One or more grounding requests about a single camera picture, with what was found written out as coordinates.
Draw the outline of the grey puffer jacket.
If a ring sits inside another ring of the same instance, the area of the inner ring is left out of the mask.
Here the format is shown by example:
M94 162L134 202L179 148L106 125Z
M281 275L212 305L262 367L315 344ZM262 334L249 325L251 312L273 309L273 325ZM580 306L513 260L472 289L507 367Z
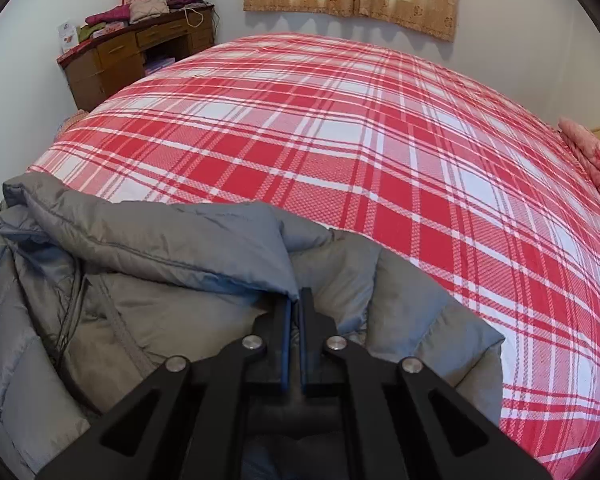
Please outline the grey puffer jacket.
M416 356L491 422L503 336L368 238L264 203L110 203L30 172L0 203L0 457L32 479L170 356L313 294L379 359Z

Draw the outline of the pile of clothes on floor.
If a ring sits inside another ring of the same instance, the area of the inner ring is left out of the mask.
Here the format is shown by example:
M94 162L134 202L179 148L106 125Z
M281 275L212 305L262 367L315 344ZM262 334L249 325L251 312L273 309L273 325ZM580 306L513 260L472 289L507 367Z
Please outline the pile of clothes on floor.
M77 110L73 115L65 119L55 134L55 140L58 140L67 130L83 120L89 114L90 113L86 112L85 110Z

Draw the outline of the red plaid bed sheet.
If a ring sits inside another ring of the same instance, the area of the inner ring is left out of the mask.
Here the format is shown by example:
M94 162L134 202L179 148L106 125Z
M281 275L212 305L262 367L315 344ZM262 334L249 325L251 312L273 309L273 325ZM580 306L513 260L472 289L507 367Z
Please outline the red plaid bed sheet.
M34 169L113 202L262 200L363 234L504 335L502 429L553 477L600 438L600 191L557 129L478 81L251 36L119 91Z

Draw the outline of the pink floral pillow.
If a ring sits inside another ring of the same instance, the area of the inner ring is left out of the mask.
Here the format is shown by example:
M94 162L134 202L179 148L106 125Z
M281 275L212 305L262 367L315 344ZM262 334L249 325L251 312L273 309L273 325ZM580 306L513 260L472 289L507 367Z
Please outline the pink floral pillow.
M600 139L585 126L565 117L558 120L558 132L600 194Z

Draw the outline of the purple storage box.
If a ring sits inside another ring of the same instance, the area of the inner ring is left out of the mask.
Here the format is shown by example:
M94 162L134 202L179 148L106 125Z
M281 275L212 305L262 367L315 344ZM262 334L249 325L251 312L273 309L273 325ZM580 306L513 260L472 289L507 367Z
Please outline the purple storage box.
M158 70L162 70L163 68L169 67L176 62L175 58L159 58L158 60L148 62L144 65L145 75L151 75Z

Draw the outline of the brown wooden desk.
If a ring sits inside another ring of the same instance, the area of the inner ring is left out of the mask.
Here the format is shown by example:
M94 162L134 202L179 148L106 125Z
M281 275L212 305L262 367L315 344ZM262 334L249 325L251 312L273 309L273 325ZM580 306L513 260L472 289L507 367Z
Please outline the brown wooden desk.
M58 58L74 104L90 112L164 61L178 62L215 45L212 4L183 8L80 44Z

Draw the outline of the green folded garment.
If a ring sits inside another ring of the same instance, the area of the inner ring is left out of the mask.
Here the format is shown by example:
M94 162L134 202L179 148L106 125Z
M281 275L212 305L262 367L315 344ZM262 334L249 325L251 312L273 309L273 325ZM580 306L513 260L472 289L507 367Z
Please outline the green folded garment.
M83 25L78 29L78 39L79 39L79 43L82 44L82 42L87 41L91 38L91 36L94 35L95 32L98 32L99 30L102 30L106 27L106 23L100 22L97 23L95 25Z

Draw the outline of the white card with picture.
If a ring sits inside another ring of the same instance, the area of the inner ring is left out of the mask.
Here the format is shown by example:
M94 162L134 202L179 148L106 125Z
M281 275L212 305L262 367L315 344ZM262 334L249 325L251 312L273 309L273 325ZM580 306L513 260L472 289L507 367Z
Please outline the white card with picture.
M58 39L62 53L67 53L80 44L78 29L71 22L58 26Z

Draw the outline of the beige folded garment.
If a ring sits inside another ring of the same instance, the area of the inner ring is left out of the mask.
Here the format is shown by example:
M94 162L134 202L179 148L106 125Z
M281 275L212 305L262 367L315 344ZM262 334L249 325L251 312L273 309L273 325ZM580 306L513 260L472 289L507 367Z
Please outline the beige folded garment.
M130 4L130 23L136 24L169 13L166 0L134 0Z

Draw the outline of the magenta folded garment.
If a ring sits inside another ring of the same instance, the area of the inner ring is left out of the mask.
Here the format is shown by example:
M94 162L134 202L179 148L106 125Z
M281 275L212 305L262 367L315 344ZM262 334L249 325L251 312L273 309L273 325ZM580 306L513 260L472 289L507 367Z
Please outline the magenta folded garment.
M128 4L122 4L121 6L115 6L106 12L88 16L85 19L85 24L88 26L95 26L100 23L128 22L130 20L130 13L130 6Z

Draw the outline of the purple folded garment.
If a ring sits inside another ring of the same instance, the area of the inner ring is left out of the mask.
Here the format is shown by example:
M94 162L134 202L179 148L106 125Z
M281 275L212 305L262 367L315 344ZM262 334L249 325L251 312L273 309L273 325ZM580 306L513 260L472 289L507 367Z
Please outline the purple folded garment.
M205 6L206 0L169 0L168 7L171 10L180 10L186 6Z

